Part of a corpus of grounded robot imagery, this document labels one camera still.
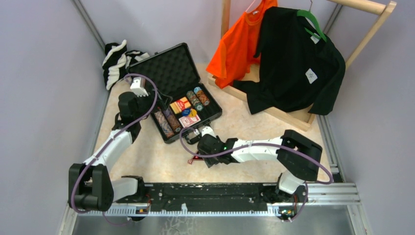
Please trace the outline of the blue small blind button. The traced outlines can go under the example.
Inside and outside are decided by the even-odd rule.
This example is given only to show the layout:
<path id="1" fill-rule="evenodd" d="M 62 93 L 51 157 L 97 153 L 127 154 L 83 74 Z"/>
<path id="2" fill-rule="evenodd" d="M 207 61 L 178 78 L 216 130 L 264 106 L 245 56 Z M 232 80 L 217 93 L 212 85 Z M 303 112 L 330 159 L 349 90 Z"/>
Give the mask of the blue small blind button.
<path id="1" fill-rule="evenodd" d="M 191 108 L 186 108 L 182 111 L 183 117 L 189 116 L 190 114 L 191 114 Z"/>

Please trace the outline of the orange boxed card deck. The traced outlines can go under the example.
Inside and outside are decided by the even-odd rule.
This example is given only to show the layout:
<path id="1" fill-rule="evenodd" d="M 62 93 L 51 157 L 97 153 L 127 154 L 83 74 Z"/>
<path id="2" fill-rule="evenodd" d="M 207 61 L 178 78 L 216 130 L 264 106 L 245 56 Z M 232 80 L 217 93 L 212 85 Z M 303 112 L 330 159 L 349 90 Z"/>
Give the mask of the orange boxed card deck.
<path id="1" fill-rule="evenodd" d="M 191 103 L 187 97 L 182 97 L 170 104 L 170 108 L 174 114 L 179 114 L 185 109 L 191 108 Z"/>

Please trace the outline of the black poker set case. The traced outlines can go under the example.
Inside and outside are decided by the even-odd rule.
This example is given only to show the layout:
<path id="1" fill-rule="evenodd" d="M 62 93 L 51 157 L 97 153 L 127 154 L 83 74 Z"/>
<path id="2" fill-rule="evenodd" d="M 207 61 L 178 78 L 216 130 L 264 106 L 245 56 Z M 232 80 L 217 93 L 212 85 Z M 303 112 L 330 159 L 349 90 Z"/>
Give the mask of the black poker set case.
<path id="1" fill-rule="evenodd" d="M 210 104 L 204 106 L 203 110 L 197 111 L 201 121 L 191 127 L 198 129 L 204 125 L 209 125 L 222 114 L 222 108 L 201 82 L 201 77 L 186 43 L 178 44 L 140 62 L 131 64 L 127 71 L 144 75 L 157 86 L 162 97 L 162 104 L 155 109 L 154 113 L 158 111 L 163 113 L 167 108 L 170 108 L 172 102 L 187 97 L 186 93 L 188 91 L 193 91 L 195 87 L 201 87 L 209 98 Z M 165 143 L 176 141 L 179 138 L 179 133 L 173 131 L 174 136 L 167 138 L 161 130 L 154 113 L 151 114 L 151 118 L 155 122 L 163 141 Z M 182 113 L 174 115 L 178 121 L 182 117 Z"/>

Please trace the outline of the yellow big blind button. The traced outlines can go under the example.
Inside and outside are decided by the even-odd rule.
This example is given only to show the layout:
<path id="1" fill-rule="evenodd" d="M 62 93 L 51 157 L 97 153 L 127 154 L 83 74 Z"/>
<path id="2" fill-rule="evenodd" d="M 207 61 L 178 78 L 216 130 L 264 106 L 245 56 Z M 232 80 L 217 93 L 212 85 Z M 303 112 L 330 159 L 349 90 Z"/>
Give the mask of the yellow big blind button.
<path id="1" fill-rule="evenodd" d="M 188 117 L 193 118 L 197 116 L 197 111 L 195 109 L 190 109 Z"/>

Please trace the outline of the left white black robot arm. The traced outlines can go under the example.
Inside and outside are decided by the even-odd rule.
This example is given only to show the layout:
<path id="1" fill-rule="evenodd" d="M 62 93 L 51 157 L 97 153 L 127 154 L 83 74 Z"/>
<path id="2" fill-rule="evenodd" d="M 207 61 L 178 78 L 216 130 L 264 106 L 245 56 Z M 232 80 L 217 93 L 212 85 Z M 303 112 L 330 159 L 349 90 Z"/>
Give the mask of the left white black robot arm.
<path id="1" fill-rule="evenodd" d="M 81 164 L 69 168 L 69 206 L 77 213 L 106 212 L 113 202 L 129 197 L 142 202 L 147 195 L 140 176 L 111 180 L 110 171 L 121 155 L 134 143 L 140 121 L 155 112 L 160 99 L 156 84 L 142 74 L 132 73 L 129 92 L 118 97 L 119 112 L 106 141 Z"/>

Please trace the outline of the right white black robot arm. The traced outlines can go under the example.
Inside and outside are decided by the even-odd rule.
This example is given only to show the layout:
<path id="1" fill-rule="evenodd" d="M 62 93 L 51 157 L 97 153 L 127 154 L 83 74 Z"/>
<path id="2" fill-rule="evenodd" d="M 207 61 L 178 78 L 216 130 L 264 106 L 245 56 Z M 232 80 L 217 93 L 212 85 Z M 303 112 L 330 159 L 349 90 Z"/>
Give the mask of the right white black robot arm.
<path id="1" fill-rule="evenodd" d="M 281 173 L 276 197 L 288 202 L 297 188 L 306 181 L 318 178 L 322 147 L 294 130 L 285 130 L 280 137 L 248 141 L 230 138 L 221 141 L 210 127 L 202 130 L 197 155 L 207 166 L 250 161 L 280 162 L 286 171 Z"/>

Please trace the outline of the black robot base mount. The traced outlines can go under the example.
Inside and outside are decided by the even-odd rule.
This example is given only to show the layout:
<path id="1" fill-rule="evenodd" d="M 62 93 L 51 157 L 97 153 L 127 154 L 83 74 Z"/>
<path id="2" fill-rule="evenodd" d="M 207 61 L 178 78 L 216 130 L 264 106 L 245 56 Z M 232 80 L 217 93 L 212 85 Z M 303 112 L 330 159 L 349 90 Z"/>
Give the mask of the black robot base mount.
<path id="1" fill-rule="evenodd" d="M 145 183 L 117 203 L 148 203 L 151 212 L 265 212 L 268 206 L 286 203 L 298 209 L 306 188 L 293 194 L 277 192 L 277 183 Z"/>

